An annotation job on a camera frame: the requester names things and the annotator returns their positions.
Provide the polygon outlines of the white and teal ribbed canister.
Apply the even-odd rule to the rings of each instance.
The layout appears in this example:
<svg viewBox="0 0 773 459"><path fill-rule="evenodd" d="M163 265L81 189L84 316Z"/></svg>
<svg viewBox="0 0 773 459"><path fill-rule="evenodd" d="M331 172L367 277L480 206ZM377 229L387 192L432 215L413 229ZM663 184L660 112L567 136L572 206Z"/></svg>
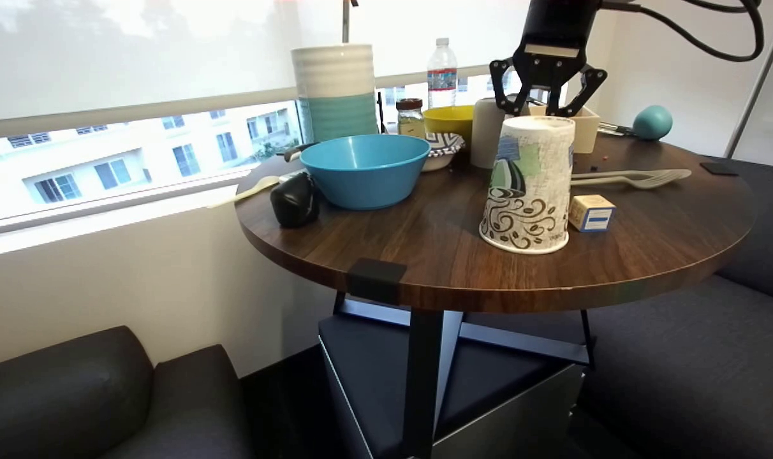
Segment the white and teal ribbed canister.
<svg viewBox="0 0 773 459"><path fill-rule="evenodd" d="M374 78L371 45L290 51L297 102L309 141L374 133Z"/></svg>

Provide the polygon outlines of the patterned small dish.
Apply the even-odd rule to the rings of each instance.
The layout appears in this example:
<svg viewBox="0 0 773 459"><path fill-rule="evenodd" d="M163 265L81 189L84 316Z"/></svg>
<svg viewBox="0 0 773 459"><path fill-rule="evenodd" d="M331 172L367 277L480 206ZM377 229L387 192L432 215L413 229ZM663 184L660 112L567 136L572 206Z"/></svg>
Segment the patterned small dish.
<svg viewBox="0 0 773 459"><path fill-rule="evenodd" d="M423 163L427 172L442 172L451 163L451 158L464 148L464 138L460 133L429 133L429 158Z"/></svg>

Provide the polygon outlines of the small white cube block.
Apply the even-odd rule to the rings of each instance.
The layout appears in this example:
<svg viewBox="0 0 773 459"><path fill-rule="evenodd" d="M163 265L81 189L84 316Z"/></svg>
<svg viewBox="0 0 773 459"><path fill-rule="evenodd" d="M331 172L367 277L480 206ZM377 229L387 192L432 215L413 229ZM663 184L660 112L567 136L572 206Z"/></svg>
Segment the small white cube block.
<svg viewBox="0 0 773 459"><path fill-rule="evenodd" d="M613 215L614 205L603 194L576 194L568 206L568 222L580 232L604 232Z"/></svg>

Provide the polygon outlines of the yellow bowl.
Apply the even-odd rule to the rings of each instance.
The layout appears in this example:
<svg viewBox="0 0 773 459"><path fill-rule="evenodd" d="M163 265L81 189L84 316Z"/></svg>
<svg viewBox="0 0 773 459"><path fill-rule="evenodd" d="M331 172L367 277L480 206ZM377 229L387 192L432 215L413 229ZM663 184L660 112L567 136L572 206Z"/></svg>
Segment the yellow bowl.
<svg viewBox="0 0 773 459"><path fill-rule="evenodd" d="M464 141L473 141L473 108L451 104L451 108L432 108L423 112L423 122L429 133L457 133Z"/></svg>

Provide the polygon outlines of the patterned paper coffee cup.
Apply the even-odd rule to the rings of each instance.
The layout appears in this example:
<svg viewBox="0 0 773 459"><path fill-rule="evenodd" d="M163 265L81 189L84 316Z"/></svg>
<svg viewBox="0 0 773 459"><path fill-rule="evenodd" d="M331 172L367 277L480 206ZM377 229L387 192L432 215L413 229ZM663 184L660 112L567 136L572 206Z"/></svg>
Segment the patterned paper coffee cup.
<svg viewBox="0 0 773 459"><path fill-rule="evenodd" d="M549 255L568 242L573 122L524 115L501 129L480 238L518 255Z"/></svg>

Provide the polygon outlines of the teal ball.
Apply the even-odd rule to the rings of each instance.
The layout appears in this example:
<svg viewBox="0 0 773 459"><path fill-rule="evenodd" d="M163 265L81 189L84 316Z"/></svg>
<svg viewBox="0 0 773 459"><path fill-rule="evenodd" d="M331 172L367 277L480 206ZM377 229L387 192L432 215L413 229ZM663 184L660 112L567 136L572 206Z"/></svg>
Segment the teal ball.
<svg viewBox="0 0 773 459"><path fill-rule="evenodd" d="M670 133L673 129L673 117L663 104L647 104L646 111L641 111L632 120L632 136L638 141L660 141Z"/></svg>

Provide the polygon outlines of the black tape patch front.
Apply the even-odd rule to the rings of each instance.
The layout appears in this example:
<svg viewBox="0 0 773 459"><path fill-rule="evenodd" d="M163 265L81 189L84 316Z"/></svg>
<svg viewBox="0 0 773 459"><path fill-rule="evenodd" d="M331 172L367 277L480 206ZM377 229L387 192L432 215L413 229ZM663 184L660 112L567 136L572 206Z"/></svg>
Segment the black tape patch front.
<svg viewBox="0 0 773 459"><path fill-rule="evenodd" d="M358 260L349 268L346 292L379 305L396 305L405 268L383 260Z"/></svg>

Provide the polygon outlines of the white cylindrical container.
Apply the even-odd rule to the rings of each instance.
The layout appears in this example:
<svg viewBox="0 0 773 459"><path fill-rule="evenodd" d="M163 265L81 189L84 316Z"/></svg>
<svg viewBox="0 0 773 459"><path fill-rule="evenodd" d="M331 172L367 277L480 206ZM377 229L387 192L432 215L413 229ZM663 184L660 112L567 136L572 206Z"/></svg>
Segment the white cylindrical container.
<svg viewBox="0 0 773 459"><path fill-rule="evenodd" d="M496 104L492 98L483 98L473 108L473 145L470 163L474 169L489 169L498 153L498 138L504 112Z"/></svg>

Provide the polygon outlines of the white square box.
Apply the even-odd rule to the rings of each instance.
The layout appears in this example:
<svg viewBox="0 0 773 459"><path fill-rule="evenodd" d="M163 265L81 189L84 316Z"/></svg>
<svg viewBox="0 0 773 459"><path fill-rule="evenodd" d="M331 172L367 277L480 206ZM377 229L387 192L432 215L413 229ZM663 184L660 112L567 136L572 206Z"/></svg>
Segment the white square box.
<svg viewBox="0 0 773 459"><path fill-rule="evenodd" d="M573 144L572 144L572 150L573 153L591 153L595 144L596 144L596 129L600 129L600 117L590 108L581 108L573 115Z"/></svg>

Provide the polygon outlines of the clear plastic water bottle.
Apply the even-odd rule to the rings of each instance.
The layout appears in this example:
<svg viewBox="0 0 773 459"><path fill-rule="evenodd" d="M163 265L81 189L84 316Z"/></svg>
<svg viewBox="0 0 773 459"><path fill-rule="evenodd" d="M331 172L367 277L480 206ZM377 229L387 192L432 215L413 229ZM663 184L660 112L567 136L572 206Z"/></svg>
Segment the clear plastic water bottle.
<svg viewBox="0 0 773 459"><path fill-rule="evenodd" d="M438 39L427 70L427 92L432 108L451 108L457 101L460 67L446 39Z"/></svg>

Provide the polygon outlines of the small glass jar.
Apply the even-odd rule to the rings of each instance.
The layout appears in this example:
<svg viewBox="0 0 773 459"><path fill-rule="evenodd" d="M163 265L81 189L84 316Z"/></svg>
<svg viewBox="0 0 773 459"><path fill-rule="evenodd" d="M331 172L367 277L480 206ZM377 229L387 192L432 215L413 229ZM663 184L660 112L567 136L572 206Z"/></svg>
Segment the small glass jar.
<svg viewBox="0 0 773 459"><path fill-rule="evenodd" d="M396 111L399 111L399 133L400 136L410 136L410 138L427 136L420 101L416 101L416 98L399 101Z"/></svg>

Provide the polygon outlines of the dark grey sofa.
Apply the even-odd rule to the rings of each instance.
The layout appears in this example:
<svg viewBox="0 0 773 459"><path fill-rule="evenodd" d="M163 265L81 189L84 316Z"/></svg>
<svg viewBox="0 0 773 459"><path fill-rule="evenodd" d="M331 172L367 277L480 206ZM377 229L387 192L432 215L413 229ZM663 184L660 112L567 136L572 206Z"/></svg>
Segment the dark grey sofa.
<svg viewBox="0 0 773 459"><path fill-rule="evenodd" d="M591 315L581 408L642 459L773 459L773 167L730 173L758 220L707 282Z"/></svg>

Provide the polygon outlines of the round wooden table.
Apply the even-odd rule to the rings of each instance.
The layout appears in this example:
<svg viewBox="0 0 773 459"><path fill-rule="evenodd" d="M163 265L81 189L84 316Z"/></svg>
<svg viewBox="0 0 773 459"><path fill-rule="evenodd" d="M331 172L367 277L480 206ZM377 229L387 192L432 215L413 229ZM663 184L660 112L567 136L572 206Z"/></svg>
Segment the round wooden table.
<svg viewBox="0 0 773 459"><path fill-rule="evenodd" d="M687 176L654 192L614 189L604 238L568 229L573 178L673 169ZM280 268L405 315L400 453L427 456L457 316L572 311L684 288L753 227L747 186L705 173L680 148L608 138L595 158L567 158L562 172L555 201L533 192L539 173L502 162L496 172L427 176L385 210L327 206L300 229L280 227L266 200L239 205L237 218L253 247Z"/></svg>

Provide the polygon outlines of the blue plastic bowl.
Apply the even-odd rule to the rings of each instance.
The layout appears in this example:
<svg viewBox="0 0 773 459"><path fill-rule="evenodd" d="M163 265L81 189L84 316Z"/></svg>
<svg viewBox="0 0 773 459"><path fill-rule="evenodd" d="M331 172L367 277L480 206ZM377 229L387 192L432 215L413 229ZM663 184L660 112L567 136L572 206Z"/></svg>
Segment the blue plastic bowl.
<svg viewBox="0 0 773 459"><path fill-rule="evenodd" d="M408 200L429 158L429 144L405 136L346 136L300 150L300 167L334 206L367 213Z"/></svg>

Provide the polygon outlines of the black tape patch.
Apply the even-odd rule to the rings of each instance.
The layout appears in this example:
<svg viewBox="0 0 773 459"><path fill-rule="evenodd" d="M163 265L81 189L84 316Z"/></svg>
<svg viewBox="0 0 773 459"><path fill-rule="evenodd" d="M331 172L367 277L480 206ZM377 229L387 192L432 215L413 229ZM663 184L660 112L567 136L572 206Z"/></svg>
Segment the black tape patch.
<svg viewBox="0 0 773 459"><path fill-rule="evenodd" d="M383 260L358 260L349 268L346 292L379 305L396 305L405 268Z"/></svg>
<svg viewBox="0 0 773 459"><path fill-rule="evenodd" d="M740 176L730 163L700 163L712 176Z"/></svg>

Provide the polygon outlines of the black computer mouse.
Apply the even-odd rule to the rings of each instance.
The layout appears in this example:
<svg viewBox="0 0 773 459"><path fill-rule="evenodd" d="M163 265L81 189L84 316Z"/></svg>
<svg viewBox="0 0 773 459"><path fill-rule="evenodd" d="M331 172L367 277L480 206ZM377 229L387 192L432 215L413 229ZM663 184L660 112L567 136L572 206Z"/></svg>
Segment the black computer mouse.
<svg viewBox="0 0 773 459"><path fill-rule="evenodd" d="M280 227L311 226L319 215L317 189L309 173L298 173L271 192L271 206Z"/></svg>

